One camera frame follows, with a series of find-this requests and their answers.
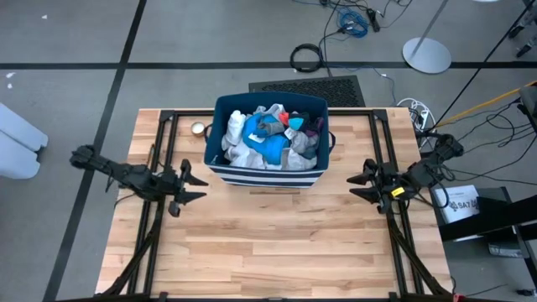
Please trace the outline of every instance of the white stripe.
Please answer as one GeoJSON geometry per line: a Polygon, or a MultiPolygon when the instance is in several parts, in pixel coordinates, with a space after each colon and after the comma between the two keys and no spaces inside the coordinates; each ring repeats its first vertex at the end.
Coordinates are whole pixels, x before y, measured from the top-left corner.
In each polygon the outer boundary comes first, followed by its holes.
{"type": "Polygon", "coordinates": [[[234,182],[234,181],[226,181],[226,183],[229,184],[229,185],[262,186],[262,187],[273,187],[273,188],[297,188],[297,189],[309,189],[310,188],[310,186],[297,186],[297,185],[286,185],[286,186],[282,186],[282,185],[252,185],[252,184],[238,183],[238,182],[234,182]]]}
{"type": "Polygon", "coordinates": [[[262,173],[262,174],[268,174],[268,173],[274,173],[274,174],[314,174],[314,173],[320,173],[325,172],[325,170],[308,170],[308,171],[278,171],[278,170],[261,170],[261,169],[241,169],[237,167],[232,166],[226,166],[226,165],[207,165],[209,168],[214,169],[224,169],[224,170],[230,170],[230,171],[242,171],[242,172],[253,172],[253,173],[262,173]]]}
{"type": "Polygon", "coordinates": [[[295,182],[316,182],[319,177],[309,177],[309,178],[274,178],[274,177],[255,177],[255,176],[242,176],[242,175],[235,175],[235,174],[224,174],[224,173],[217,173],[218,176],[220,176],[223,179],[229,179],[229,180],[248,180],[248,181],[262,181],[262,182],[288,182],[288,183],[295,183],[295,182]]]}

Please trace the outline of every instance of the yellow cable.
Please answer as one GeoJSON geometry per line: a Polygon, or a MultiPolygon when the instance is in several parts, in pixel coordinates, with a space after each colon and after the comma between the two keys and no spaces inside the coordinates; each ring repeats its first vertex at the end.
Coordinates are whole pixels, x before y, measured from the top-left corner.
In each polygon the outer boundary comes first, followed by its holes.
{"type": "MultiPolygon", "coordinates": [[[[526,85],[524,85],[524,87],[527,87],[527,86],[532,86],[532,85],[535,85],[537,84],[537,81],[532,81],[526,85]]],[[[510,92],[506,92],[506,93],[503,93],[501,96],[497,96],[497,97],[494,97],[492,100],[488,101],[488,102],[484,102],[484,103],[481,103],[475,107],[472,107],[468,110],[465,110],[464,112],[461,112],[459,114],[456,114],[455,116],[453,117],[450,117],[448,119],[446,119],[444,122],[439,122],[438,125],[436,125],[436,127],[442,127],[442,126],[445,126],[447,123],[451,122],[451,121],[454,121],[458,118],[461,118],[461,117],[464,117],[465,115],[469,114],[469,113],[472,113],[474,111],[476,111],[477,109],[479,108],[483,108],[483,107],[486,107],[486,106],[489,106],[489,105],[492,105],[508,96],[512,96],[513,94],[517,93],[520,91],[520,88],[517,88],[517,89],[513,89],[511,90],[510,92]]]]}

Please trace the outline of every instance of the small cup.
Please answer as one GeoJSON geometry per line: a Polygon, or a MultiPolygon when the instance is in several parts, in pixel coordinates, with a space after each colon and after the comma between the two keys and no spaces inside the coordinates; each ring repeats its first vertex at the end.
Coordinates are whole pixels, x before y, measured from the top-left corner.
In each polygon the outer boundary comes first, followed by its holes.
{"type": "Polygon", "coordinates": [[[195,137],[202,137],[205,125],[203,122],[194,122],[192,126],[190,126],[190,130],[195,137]]]}

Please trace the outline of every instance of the black floor tape line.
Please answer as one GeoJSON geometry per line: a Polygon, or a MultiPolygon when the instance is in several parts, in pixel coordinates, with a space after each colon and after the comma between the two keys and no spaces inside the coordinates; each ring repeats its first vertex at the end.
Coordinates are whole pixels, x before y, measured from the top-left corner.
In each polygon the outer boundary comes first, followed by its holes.
{"type": "MultiPolygon", "coordinates": [[[[108,93],[104,113],[102,114],[101,121],[99,122],[99,127],[96,131],[93,142],[93,146],[95,147],[97,154],[101,152],[104,138],[107,134],[108,125],[110,124],[112,112],[114,106],[116,105],[117,95],[119,94],[119,88],[121,87],[123,77],[125,76],[128,58],[130,57],[133,49],[134,40],[136,39],[136,33],[138,32],[138,27],[140,25],[140,21],[142,20],[143,10],[145,9],[146,3],[147,0],[139,0],[138,2],[133,23],[128,32],[127,41],[125,42],[125,46],[123,48],[121,60],[117,68],[116,75],[114,76],[112,87],[108,93]]],[[[60,290],[61,280],[63,279],[65,268],[67,267],[67,263],[69,261],[73,243],[75,242],[76,231],[78,230],[78,226],[82,218],[82,212],[84,211],[84,206],[86,205],[86,199],[90,190],[93,174],[93,171],[85,171],[84,175],[82,176],[81,186],[76,194],[75,204],[73,205],[69,221],[67,222],[67,228],[65,229],[65,233],[61,241],[60,250],[56,256],[55,265],[52,270],[52,274],[50,275],[47,289],[44,292],[43,301],[56,300],[58,291],[60,290]]]]}
{"type": "MultiPolygon", "coordinates": [[[[297,66],[308,66],[315,62],[296,62],[297,66]]],[[[351,62],[334,61],[332,69],[341,68],[387,68],[412,69],[406,62],[351,62]]],[[[122,63],[0,63],[0,70],[115,70],[122,63]]],[[[287,69],[289,62],[133,62],[127,63],[128,70],[253,70],[253,69],[287,69]]],[[[450,69],[537,69],[537,62],[452,62],[450,69]]]]}

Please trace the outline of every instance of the round white base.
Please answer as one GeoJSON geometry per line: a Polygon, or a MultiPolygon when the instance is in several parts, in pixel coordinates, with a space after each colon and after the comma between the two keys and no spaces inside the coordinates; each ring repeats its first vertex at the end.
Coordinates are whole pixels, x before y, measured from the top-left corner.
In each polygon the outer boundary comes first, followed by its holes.
{"type": "Polygon", "coordinates": [[[451,65],[450,51],[440,42],[425,38],[414,55],[420,38],[410,39],[403,46],[403,57],[412,68],[428,74],[441,73],[451,65]]]}

